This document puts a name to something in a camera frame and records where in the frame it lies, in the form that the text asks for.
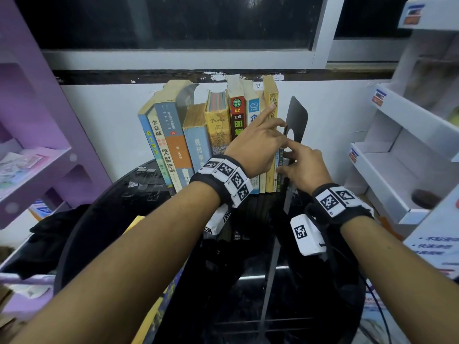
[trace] book spine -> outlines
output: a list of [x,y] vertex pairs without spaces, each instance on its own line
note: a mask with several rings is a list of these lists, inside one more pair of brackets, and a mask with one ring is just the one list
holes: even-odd
[[[269,115],[268,118],[277,118],[277,106],[278,106],[279,93],[269,93],[269,94],[265,93],[264,97],[265,97],[266,106],[269,106],[272,103],[276,104],[276,108]],[[271,168],[266,173],[266,192],[267,193],[272,193],[274,191],[274,166],[275,166],[275,160],[273,159]]]
[[205,112],[205,116],[212,155],[221,155],[231,143],[228,111]]
[[276,169],[279,166],[279,157],[280,157],[280,150],[276,152],[276,156],[274,158],[274,185],[273,185],[273,192],[277,192],[277,174]]
[[152,127],[150,126],[150,123],[148,122],[148,119],[146,118],[145,115],[139,115],[139,120],[141,121],[142,128],[144,130],[146,139],[148,141],[148,144],[150,145],[150,148],[152,149],[153,156],[156,159],[156,162],[159,167],[159,171],[163,175],[164,182],[166,183],[166,186],[169,188],[169,193],[171,195],[175,194],[174,186],[172,185],[172,180],[169,176],[169,173],[167,171],[166,165],[164,164],[164,160],[161,156],[161,153],[158,151],[159,147],[156,143],[156,138],[153,135]]
[[164,132],[164,137],[169,145],[180,183],[182,187],[185,187],[190,183],[190,178],[194,174],[194,171],[180,124],[177,107],[173,102],[166,102],[155,104],[155,109]]
[[266,193],[266,173],[260,175],[260,194]]
[[183,131],[190,152],[193,169],[197,172],[212,157],[206,126],[191,127]]
[[[247,116],[247,125],[252,123],[255,118],[260,115],[260,99],[251,99],[246,100],[246,116]],[[253,187],[253,190],[250,194],[259,194],[260,193],[260,176],[255,176],[250,179],[250,184]]]
[[234,140],[246,127],[246,101],[243,96],[229,98],[231,139]]
[[183,188],[183,186],[180,183],[179,174],[177,173],[177,169],[175,168],[174,160],[172,159],[168,143],[166,142],[163,129],[161,127],[161,124],[159,123],[158,114],[150,112],[147,118],[150,122],[150,126],[152,127],[154,136],[156,138],[156,142],[159,146],[161,156],[163,156],[163,161],[166,165],[166,168],[168,169],[168,173],[172,180],[172,184],[174,185],[175,191],[178,192]]
[[[279,166],[284,165],[284,149],[279,150]],[[277,191],[282,187],[282,174],[277,174]]]

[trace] table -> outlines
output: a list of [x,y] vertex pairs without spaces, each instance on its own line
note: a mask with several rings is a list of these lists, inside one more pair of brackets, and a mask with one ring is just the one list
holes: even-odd
[[[155,161],[114,183],[72,232],[55,291],[121,236],[137,215],[147,215],[169,197]],[[334,289],[327,263],[301,256],[290,227],[270,225],[275,199],[276,194],[249,196],[219,236],[203,231],[169,286],[145,343],[352,341],[364,288],[355,295],[359,305],[350,309]]]

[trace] dark window pane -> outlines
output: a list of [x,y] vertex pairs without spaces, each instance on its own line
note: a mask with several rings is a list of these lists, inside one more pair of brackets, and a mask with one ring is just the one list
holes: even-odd
[[16,2],[43,49],[311,49],[323,0]]
[[399,38],[410,30],[398,29],[408,0],[344,0],[335,38]]

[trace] wall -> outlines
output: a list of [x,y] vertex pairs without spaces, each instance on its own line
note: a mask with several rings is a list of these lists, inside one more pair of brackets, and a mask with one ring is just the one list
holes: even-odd
[[[279,81],[279,112],[285,118],[291,96],[308,110],[303,144],[322,150],[333,179],[344,183],[351,168],[350,142],[363,141],[375,114],[369,84],[380,81]],[[137,111],[162,84],[62,86],[110,178],[115,181],[152,159]],[[195,103],[208,89],[223,91],[226,83],[201,83]]]

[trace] person's right hand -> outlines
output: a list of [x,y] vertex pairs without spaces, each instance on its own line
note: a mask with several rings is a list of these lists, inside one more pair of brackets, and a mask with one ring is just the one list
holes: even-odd
[[313,150],[290,139],[287,139],[287,147],[291,152],[284,152],[284,158],[295,159],[296,162],[280,166],[276,172],[287,176],[300,190],[310,195],[319,186],[333,182],[320,150]]

